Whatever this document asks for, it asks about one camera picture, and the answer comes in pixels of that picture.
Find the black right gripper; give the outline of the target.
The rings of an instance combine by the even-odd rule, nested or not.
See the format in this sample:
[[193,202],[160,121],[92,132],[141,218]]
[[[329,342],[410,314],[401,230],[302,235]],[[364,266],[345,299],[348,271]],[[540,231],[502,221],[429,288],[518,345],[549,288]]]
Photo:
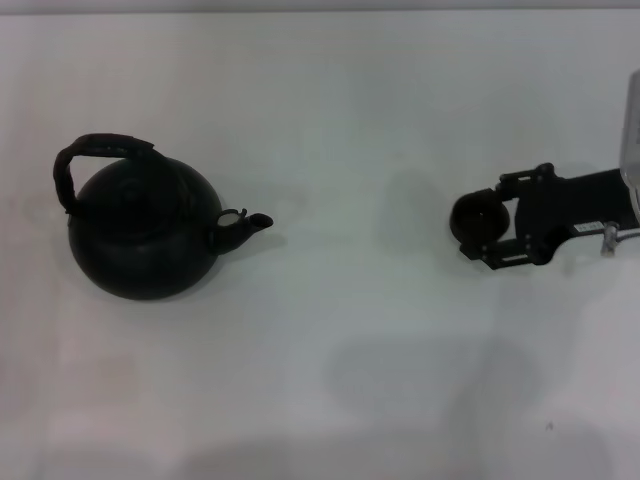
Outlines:
[[458,239],[462,255],[491,270],[545,265],[563,243],[597,235],[611,222],[621,230],[639,227],[630,192],[617,169],[564,178],[555,174],[552,163],[543,163],[531,170],[502,174],[495,191],[502,201],[518,198],[516,238]]

